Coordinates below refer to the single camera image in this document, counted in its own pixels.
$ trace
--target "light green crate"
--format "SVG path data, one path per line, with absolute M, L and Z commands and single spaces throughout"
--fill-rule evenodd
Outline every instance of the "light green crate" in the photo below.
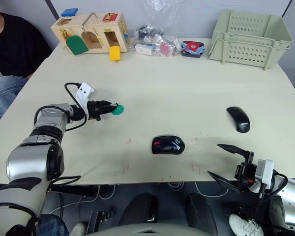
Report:
M 292 37 L 282 17 L 224 10 L 212 35 L 210 59 L 273 67 L 289 49 Z

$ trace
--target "computer mouse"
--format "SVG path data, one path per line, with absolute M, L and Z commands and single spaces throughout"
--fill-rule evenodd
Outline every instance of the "computer mouse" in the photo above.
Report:
M 158 136 L 153 139 L 153 154 L 181 154 L 185 150 L 185 143 L 174 135 Z
M 246 133 L 250 129 L 250 121 L 246 113 L 240 107 L 229 107 L 226 109 L 234 119 L 236 130 L 240 133 Z

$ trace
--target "blue block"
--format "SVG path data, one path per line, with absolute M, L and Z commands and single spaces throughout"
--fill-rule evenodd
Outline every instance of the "blue block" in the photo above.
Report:
M 75 16 L 75 13 L 77 13 L 77 8 L 68 8 L 65 9 L 63 13 L 61 13 L 61 16 L 68 17 L 68 16 Z

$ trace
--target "shoe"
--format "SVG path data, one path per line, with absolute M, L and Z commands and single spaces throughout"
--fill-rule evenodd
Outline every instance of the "shoe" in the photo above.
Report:
M 228 219 L 230 227 L 237 236 L 264 236 L 263 229 L 254 220 L 244 220 L 231 214 Z
M 87 233 L 86 225 L 83 223 L 76 224 L 70 233 L 70 236 L 83 236 Z

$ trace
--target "table surface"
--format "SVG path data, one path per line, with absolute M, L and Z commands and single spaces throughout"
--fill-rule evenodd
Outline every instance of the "table surface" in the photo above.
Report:
M 97 89 L 95 100 L 124 106 L 120 116 L 65 133 L 63 176 L 81 175 L 75 184 L 212 180 L 207 171 L 234 178 L 243 158 L 216 144 L 254 151 L 254 163 L 274 160 L 278 172 L 295 177 L 295 90 L 281 67 L 222 65 L 208 60 L 210 39 L 195 41 L 206 45 L 199 59 L 129 52 L 118 63 L 108 54 L 69 55 L 58 45 L 0 121 L 0 183 L 8 183 L 6 160 L 31 133 L 36 110 L 74 104 L 66 82 L 87 82 Z M 236 132 L 230 106 L 247 113 L 248 133 Z M 151 153 L 152 139 L 164 134 L 184 140 L 183 154 Z

